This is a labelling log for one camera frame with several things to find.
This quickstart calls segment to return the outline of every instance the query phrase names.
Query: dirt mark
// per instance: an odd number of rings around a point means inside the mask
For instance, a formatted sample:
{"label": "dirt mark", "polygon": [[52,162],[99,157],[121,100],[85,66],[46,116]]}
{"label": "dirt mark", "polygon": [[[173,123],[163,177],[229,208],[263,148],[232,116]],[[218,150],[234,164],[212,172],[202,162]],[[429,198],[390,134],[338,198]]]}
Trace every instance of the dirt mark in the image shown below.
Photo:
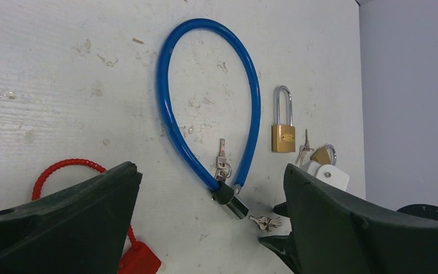
{"label": "dirt mark", "polygon": [[36,138],[36,133],[34,130],[27,130],[24,133],[24,141],[28,144],[32,143]]}
{"label": "dirt mark", "polygon": [[115,61],[112,62],[108,59],[105,59],[104,57],[101,57],[100,54],[97,54],[96,56],[98,56],[98,58],[100,58],[103,61],[103,63],[105,63],[105,66],[107,66],[107,67],[113,67],[115,64],[118,63],[118,59],[116,59],[116,58],[115,58]]}
{"label": "dirt mark", "polygon": [[199,238],[199,241],[202,241],[202,240],[204,240],[207,237],[209,237],[209,234],[201,234],[201,237]]}
{"label": "dirt mark", "polygon": [[204,142],[204,135],[199,132],[196,137],[194,137],[194,142],[202,144]]}
{"label": "dirt mark", "polygon": [[132,38],[132,41],[134,41],[135,43],[139,43],[139,44],[145,44],[142,40],[138,40],[136,38]]}
{"label": "dirt mark", "polygon": [[226,62],[218,62],[217,63],[217,65],[216,65],[218,68],[220,68],[220,69],[222,69],[222,71],[224,72],[224,73],[228,73],[229,72],[229,70],[228,70],[228,68],[226,67]]}
{"label": "dirt mark", "polygon": [[90,53],[91,49],[91,41],[86,39],[86,42],[78,47],[73,47],[72,49],[76,50],[78,53]]}
{"label": "dirt mark", "polygon": [[95,83],[91,84],[90,97],[101,97],[103,95],[103,89],[103,84],[96,80]]}
{"label": "dirt mark", "polygon": [[0,96],[0,98],[14,100],[14,99],[16,99],[16,96],[14,95],[14,92],[8,92],[8,93]]}
{"label": "dirt mark", "polygon": [[204,97],[203,99],[202,99],[202,102],[203,103],[205,103],[205,104],[214,104],[211,100],[209,100],[209,98],[207,98],[207,97]]}
{"label": "dirt mark", "polygon": [[184,139],[185,139],[185,135],[186,135],[186,132],[187,132],[187,130],[185,130],[186,126],[183,126],[183,127],[180,127],[180,128],[182,129],[182,135],[184,136]]}
{"label": "dirt mark", "polygon": [[194,100],[195,100],[195,96],[194,96],[194,98],[191,98],[191,99],[189,99],[188,101],[189,101],[189,104],[188,104],[188,106],[189,107],[195,107],[196,109],[199,109],[199,108],[201,108],[201,104],[197,104]]}
{"label": "dirt mark", "polygon": [[162,130],[162,133],[160,134],[160,137],[165,136],[165,125],[164,123],[160,123],[160,129]]}

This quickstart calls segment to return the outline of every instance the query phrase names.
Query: padlock shackle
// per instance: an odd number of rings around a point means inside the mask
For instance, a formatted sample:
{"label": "padlock shackle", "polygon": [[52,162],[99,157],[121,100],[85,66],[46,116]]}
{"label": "padlock shackle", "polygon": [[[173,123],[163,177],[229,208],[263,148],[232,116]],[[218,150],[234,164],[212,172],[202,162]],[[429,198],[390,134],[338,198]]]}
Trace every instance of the padlock shackle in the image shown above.
{"label": "padlock shackle", "polygon": [[336,166],[336,150],[335,150],[335,147],[332,144],[327,144],[325,146],[325,148],[327,150],[331,151],[331,165],[332,166]]}
{"label": "padlock shackle", "polygon": [[279,96],[282,91],[285,93],[286,96],[286,124],[293,126],[293,106],[291,104],[291,92],[286,86],[278,86],[274,90],[274,121],[276,124],[281,124]]}

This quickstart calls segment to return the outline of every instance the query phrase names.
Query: blue cable lock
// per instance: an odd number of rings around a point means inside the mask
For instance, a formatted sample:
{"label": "blue cable lock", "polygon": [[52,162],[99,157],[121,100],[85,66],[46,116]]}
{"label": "blue cable lock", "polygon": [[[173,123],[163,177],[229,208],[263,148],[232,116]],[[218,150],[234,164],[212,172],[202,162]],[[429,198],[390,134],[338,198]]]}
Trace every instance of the blue cable lock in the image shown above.
{"label": "blue cable lock", "polygon": [[204,29],[212,31],[228,41],[241,59],[242,64],[244,65],[244,68],[246,70],[246,74],[248,76],[249,86],[251,89],[252,115],[251,123],[249,126],[248,141],[246,143],[246,148],[244,150],[244,154],[242,156],[237,171],[237,176],[234,181],[234,188],[236,188],[237,190],[240,190],[241,187],[244,186],[258,140],[259,121],[261,118],[261,96],[259,94],[258,77],[256,75],[256,70],[254,69],[253,61],[251,60],[251,57],[249,56],[246,48],[244,48],[244,45],[241,43],[239,38],[237,38],[237,36],[224,25],[210,19],[191,19],[178,25],[165,40],[159,55],[159,60],[157,64],[157,96],[159,99],[162,119],[165,126],[167,127],[172,143],[174,144],[175,148],[182,156],[182,158],[197,174],[197,176],[210,188],[211,192],[213,194],[219,194],[218,197],[216,197],[218,198],[218,202],[220,204],[226,204],[229,206],[230,204],[232,205],[235,202],[236,198],[230,197],[231,193],[234,196],[234,191],[230,189],[230,187],[226,184],[216,181],[215,178],[197,160],[197,158],[194,156],[194,153],[192,153],[190,148],[187,146],[182,136],[182,132],[177,125],[175,116],[172,112],[172,103],[169,94],[168,79],[172,51],[179,39],[185,33],[194,29]]}

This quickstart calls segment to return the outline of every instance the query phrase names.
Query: brass padlock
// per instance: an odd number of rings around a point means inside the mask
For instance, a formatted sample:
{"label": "brass padlock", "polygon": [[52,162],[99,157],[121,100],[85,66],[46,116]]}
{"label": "brass padlock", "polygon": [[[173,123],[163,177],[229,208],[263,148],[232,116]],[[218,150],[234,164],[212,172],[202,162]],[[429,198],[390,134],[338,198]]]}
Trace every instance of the brass padlock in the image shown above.
{"label": "brass padlock", "polygon": [[330,156],[328,155],[328,149],[326,147],[321,147],[313,153],[310,160],[318,162],[321,165],[331,164]]}
{"label": "brass padlock", "polygon": [[[279,96],[281,91],[286,95],[286,124],[280,124]],[[295,152],[295,128],[293,127],[293,109],[291,93],[286,86],[274,90],[274,125],[271,127],[271,150],[273,152]]]}

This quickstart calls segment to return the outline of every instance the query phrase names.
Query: small silver key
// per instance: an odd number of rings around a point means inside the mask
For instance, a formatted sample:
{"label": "small silver key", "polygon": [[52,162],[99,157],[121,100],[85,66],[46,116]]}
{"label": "small silver key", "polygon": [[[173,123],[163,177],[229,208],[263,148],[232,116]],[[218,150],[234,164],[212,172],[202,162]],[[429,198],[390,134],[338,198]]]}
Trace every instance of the small silver key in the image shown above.
{"label": "small silver key", "polygon": [[217,155],[216,157],[216,168],[219,169],[226,169],[227,167],[227,158],[226,158],[226,153],[224,151],[224,148],[226,146],[226,140],[221,138],[220,140],[220,145],[219,145],[219,155]]}
{"label": "small silver key", "polygon": [[308,151],[314,150],[314,149],[310,148],[310,140],[308,140],[308,129],[305,130],[305,135],[306,135],[306,137],[305,137],[305,139],[306,139],[306,141],[305,141],[305,148]]}
{"label": "small silver key", "polygon": [[249,220],[253,220],[261,230],[271,231],[272,228],[278,228],[282,225],[281,218],[271,219],[265,216],[256,218],[249,216]]}
{"label": "small silver key", "polygon": [[303,165],[303,158],[305,158],[307,152],[308,150],[304,145],[299,146],[299,154],[298,157],[296,158],[295,164],[298,164],[299,161],[299,165],[300,166]]}

